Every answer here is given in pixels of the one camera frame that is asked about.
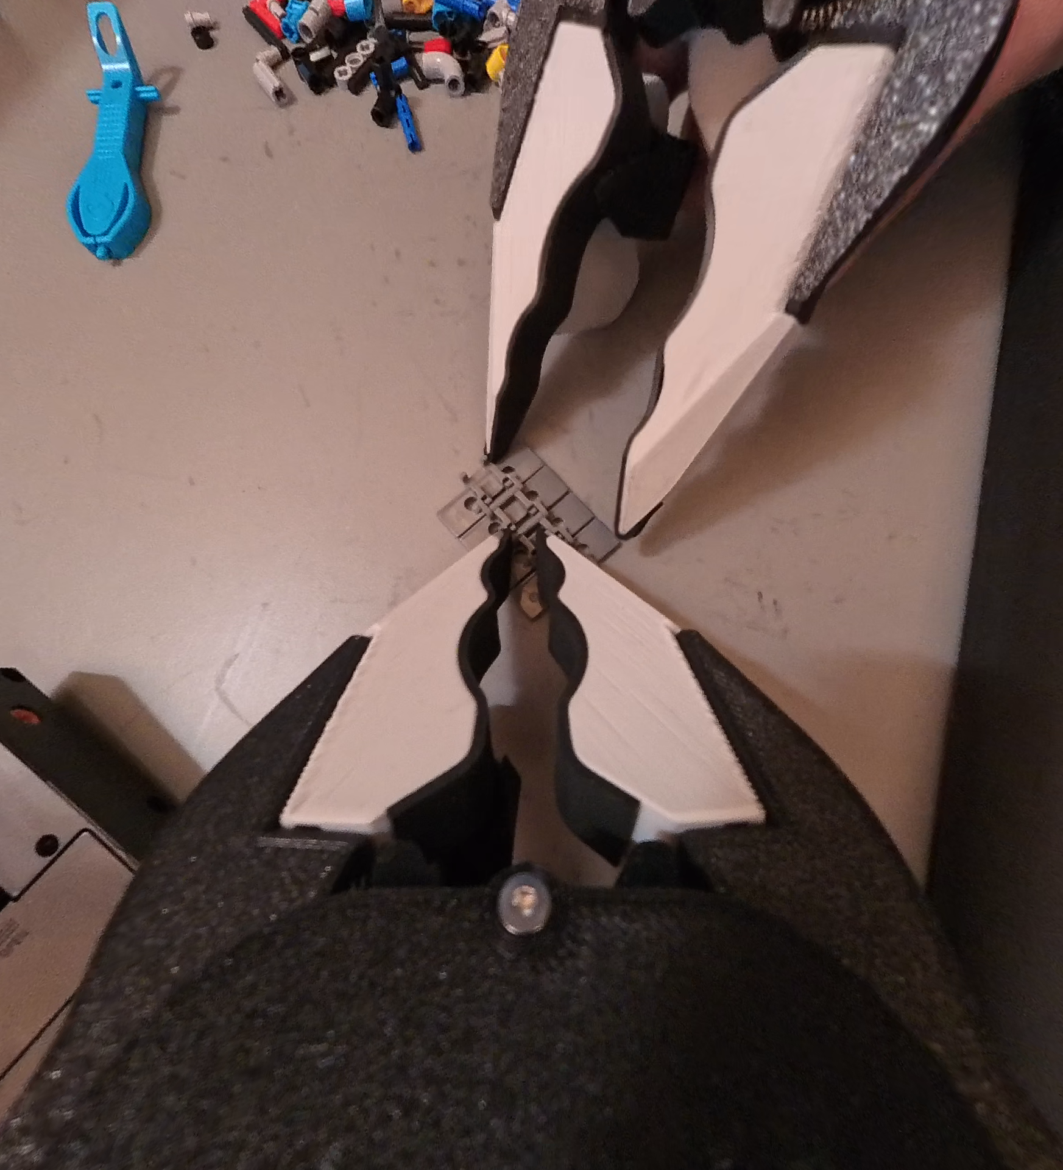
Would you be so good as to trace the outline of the person's right hand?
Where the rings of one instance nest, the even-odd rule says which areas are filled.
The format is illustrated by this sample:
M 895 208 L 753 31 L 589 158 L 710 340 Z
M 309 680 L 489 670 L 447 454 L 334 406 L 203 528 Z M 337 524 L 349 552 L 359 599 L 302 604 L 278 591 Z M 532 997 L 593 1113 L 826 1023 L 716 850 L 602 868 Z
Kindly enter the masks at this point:
M 1063 67 L 1063 1 L 1019 1 L 971 117 Z

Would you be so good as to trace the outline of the pile of plastic building pieces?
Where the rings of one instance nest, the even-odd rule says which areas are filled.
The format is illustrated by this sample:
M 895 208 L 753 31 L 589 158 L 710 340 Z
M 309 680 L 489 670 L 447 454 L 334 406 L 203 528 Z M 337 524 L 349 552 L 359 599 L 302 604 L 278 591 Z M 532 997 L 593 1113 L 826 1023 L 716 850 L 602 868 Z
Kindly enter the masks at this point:
M 370 117 L 399 127 L 410 153 L 423 142 L 408 91 L 462 98 L 499 86 L 519 1 L 246 1 L 262 43 L 251 71 L 278 109 L 293 74 L 312 95 L 371 93 Z

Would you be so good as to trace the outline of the blue plastic separator tool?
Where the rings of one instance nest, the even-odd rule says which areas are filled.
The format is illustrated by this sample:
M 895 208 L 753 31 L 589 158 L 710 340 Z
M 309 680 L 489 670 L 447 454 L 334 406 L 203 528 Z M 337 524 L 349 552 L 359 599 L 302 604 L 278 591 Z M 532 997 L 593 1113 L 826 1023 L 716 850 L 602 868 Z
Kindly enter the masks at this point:
M 111 2 L 86 6 L 100 60 L 100 88 L 86 91 L 99 110 L 88 161 L 70 187 L 67 215 L 75 238 L 98 259 L 120 260 L 142 241 L 151 220 L 141 163 L 147 107 L 159 99 L 146 84 Z

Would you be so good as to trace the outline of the black control box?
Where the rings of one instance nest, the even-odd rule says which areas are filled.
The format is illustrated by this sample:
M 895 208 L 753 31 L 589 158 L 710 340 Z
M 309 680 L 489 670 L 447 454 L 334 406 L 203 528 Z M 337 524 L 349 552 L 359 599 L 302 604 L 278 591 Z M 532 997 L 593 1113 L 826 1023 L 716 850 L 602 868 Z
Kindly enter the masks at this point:
M 173 808 L 125 754 L 0 668 L 0 1120 Z

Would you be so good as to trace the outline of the black studded pad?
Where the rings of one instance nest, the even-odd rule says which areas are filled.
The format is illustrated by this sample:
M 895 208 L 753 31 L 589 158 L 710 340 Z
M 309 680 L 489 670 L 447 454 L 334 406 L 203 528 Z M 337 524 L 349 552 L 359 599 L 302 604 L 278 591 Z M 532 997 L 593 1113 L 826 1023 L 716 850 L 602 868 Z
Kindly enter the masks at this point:
M 1002 1063 L 1063 1139 L 1063 69 L 1021 192 L 930 891 Z

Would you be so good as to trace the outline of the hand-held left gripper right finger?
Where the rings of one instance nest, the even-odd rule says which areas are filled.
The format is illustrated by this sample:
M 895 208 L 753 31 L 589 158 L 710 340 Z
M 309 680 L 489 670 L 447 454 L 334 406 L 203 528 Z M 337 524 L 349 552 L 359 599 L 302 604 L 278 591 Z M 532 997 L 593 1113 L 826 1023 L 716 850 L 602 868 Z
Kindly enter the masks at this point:
M 537 568 L 566 679 L 553 766 L 566 826 L 617 866 L 638 841 L 760 824 L 764 808 L 684 632 L 556 536 L 540 536 Z

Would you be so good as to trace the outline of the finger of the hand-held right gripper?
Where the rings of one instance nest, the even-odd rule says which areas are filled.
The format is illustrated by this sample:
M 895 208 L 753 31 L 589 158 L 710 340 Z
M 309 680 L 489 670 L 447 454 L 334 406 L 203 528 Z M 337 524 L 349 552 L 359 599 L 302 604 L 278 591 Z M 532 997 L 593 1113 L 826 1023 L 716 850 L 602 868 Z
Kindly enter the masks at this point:
M 649 142 L 640 69 L 609 31 L 555 26 L 494 223 L 487 446 L 503 457 L 539 390 L 547 343 L 572 307 L 604 218 L 597 183 Z
M 819 43 L 724 124 L 708 168 L 698 282 L 624 451 L 618 536 L 640 530 L 796 329 L 793 281 L 893 57 L 887 43 Z

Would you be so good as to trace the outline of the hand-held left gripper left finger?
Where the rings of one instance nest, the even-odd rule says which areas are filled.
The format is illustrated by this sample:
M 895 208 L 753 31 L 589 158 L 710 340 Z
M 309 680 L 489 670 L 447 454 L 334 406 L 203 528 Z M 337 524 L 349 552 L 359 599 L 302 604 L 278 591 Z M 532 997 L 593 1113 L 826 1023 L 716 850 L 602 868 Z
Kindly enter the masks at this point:
M 373 624 L 281 814 L 282 828 L 378 834 L 489 738 L 480 680 L 498 658 L 511 545 L 487 535 Z

